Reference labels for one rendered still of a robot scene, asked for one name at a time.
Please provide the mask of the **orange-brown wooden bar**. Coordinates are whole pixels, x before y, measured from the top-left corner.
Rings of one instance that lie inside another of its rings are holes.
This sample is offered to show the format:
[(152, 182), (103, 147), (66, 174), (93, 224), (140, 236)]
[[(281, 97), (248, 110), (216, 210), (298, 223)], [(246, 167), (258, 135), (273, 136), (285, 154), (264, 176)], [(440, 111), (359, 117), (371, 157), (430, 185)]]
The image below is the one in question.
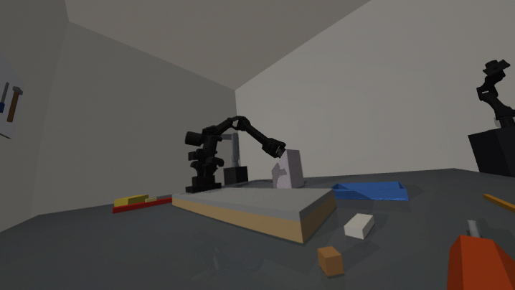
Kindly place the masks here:
[(500, 207), (506, 208), (507, 210), (510, 210), (511, 212), (515, 213), (515, 205), (512, 205), (511, 203), (500, 200), (499, 198), (496, 198), (489, 194), (483, 195), (483, 198), (487, 199), (488, 201), (491, 201), (492, 203), (499, 205)]

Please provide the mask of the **brown block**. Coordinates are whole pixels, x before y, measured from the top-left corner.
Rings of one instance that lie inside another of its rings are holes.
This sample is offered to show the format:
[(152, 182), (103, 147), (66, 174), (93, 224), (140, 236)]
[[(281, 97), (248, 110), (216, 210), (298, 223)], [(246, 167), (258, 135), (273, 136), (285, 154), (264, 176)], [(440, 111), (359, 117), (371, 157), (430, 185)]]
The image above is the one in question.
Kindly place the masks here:
[(318, 264), (327, 276), (344, 273), (341, 254), (333, 247), (318, 248)]

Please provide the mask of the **dark red flat bar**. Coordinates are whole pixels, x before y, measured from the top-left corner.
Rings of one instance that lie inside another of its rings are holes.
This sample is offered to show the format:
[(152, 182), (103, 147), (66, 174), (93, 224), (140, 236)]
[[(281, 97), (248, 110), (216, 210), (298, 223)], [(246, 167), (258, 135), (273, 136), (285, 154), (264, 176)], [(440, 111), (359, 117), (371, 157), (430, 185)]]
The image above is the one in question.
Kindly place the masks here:
[(150, 199), (145, 199), (145, 202), (141, 202), (141, 203), (134, 203), (134, 204), (131, 204), (131, 205), (122, 205), (122, 206), (119, 206), (119, 207), (113, 207), (113, 214), (114, 213), (117, 213), (117, 212), (125, 212), (125, 211), (129, 211), (129, 210), (136, 210), (136, 209), (139, 209), (139, 208), (145, 208), (145, 207), (150, 207), (150, 206), (153, 206), (153, 205), (161, 205), (161, 204), (165, 204), (167, 202), (172, 202), (172, 197), (170, 198), (163, 198), (163, 199), (159, 199), (157, 200), (157, 197), (154, 197), (154, 198), (150, 198)]

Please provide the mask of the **blue shallow tray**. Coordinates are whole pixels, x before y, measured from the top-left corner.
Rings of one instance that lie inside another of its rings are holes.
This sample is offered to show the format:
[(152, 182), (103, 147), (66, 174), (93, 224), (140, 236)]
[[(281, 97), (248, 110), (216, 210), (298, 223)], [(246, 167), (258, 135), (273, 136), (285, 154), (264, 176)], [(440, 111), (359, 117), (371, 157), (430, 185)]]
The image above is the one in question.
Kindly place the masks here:
[(397, 201), (409, 199), (407, 189), (401, 182), (355, 182), (335, 184), (330, 189), (334, 189), (335, 199)]

